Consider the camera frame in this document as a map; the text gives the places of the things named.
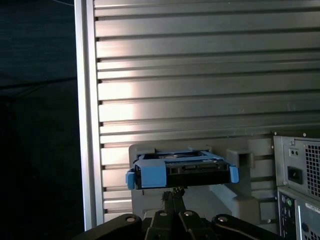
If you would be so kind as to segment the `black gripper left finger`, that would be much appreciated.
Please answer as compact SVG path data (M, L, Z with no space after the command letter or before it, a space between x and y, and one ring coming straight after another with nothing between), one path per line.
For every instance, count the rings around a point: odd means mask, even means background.
M173 235L174 202L173 193L162 195L163 207L152 217L141 217L126 213L74 238L76 240L170 240Z

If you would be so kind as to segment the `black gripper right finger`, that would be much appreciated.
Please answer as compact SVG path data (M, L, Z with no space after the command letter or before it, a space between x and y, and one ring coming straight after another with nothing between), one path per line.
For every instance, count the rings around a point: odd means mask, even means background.
M183 196L185 190L174 189L174 210L188 240L280 240L282 237L266 229L228 214L218 214L211 221L187 210Z

